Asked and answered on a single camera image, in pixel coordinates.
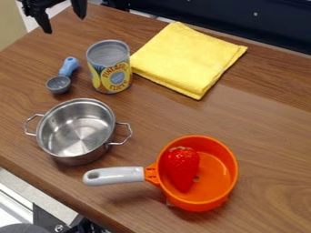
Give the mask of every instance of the stainless steel pot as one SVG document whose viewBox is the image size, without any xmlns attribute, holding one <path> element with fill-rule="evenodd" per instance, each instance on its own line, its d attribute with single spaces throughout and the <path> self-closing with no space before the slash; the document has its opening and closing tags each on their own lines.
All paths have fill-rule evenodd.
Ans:
<svg viewBox="0 0 311 233">
<path fill-rule="evenodd" d="M 36 132 L 31 133 L 27 124 L 36 117 L 42 119 Z M 129 135 L 122 142 L 112 142 L 115 125 L 127 126 Z M 70 166 L 90 163 L 110 146 L 121 146 L 133 135 L 128 123 L 115 121 L 108 105 L 89 98 L 66 101 L 44 115 L 34 114 L 25 121 L 24 129 L 53 159 Z"/>
</svg>

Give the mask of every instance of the table surface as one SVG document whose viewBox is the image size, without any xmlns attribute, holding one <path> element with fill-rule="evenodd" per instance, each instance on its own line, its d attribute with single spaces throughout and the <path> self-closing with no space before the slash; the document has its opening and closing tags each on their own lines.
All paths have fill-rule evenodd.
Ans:
<svg viewBox="0 0 311 233">
<path fill-rule="evenodd" d="M 166 23 L 89 5 L 86 20 L 70 7 L 52 25 L 52 35 L 37 29 L 0 53 L 1 167 L 115 232 L 311 231 L 310 59 L 221 37 L 249 49 L 201 101 L 137 75 L 128 90 L 109 96 L 91 85 L 86 49 L 114 38 L 134 53 Z M 45 81 L 67 56 L 81 61 L 72 89 L 52 96 Z M 25 135 L 23 124 L 76 97 L 107 103 L 135 135 L 92 164 L 65 167 Z M 121 128 L 117 134 L 123 134 Z M 82 183 L 93 168 L 147 166 L 165 144 L 189 134 L 218 138 L 236 154 L 238 182 L 221 208 L 205 213 L 169 208 L 161 190 L 146 182 Z"/>
</svg>

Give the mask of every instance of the pot handle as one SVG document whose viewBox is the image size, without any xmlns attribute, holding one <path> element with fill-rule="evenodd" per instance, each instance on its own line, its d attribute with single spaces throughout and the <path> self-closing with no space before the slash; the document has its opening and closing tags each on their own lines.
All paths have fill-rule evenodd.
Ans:
<svg viewBox="0 0 311 233">
<path fill-rule="evenodd" d="M 30 136 L 36 136 L 36 134 L 34 133 L 30 133 L 28 131 L 28 128 L 27 128 L 27 125 L 28 125 L 28 122 L 32 121 L 33 119 L 35 119 L 36 117 L 43 117 L 44 114 L 34 114 L 33 116 L 31 116 L 30 118 L 28 118 L 25 122 L 24 122 L 24 132 L 27 134 L 27 135 L 30 135 Z"/>
<path fill-rule="evenodd" d="M 108 167 L 90 170 L 83 175 L 88 186 L 104 186 L 145 180 L 143 167 Z"/>
<path fill-rule="evenodd" d="M 123 145 L 130 137 L 132 137 L 132 135 L 133 135 L 133 130 L 132 130 L 130 124 L 124 123 L 124 122 L 115 122 L 115 123 L 118 124 L 118 125 L 127 126 L 129 135 L 128 135 L 122 142 L 108 142 L 107 144 L 108 144 L 109 146 L 121 146 L 121 145 Z"/>
</svg>

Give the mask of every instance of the toy can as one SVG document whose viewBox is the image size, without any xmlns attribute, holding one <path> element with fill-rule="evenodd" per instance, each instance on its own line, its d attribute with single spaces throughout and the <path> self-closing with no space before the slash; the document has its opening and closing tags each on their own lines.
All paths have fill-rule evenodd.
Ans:
<svg viewBox="0 0 311 233">
<path fill-rule="evenodd" d="M 86 59 L 97 91 L 114 94 L 132 84 L 130 51 L 126 43 L 119 40 L 97 42 L 87 49 Z"/>
</svg>

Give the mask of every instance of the yellow towel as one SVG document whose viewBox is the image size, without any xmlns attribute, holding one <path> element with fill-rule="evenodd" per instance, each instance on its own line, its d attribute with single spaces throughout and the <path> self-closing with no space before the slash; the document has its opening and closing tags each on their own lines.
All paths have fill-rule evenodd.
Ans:
<svg viewBox="0 0 311 233">
<path fill-rule="evenodd" d="M 134 53 L 131 65 L 140 76 L 201 99 L 246 50 L 177 22 Z"/>
</svg>

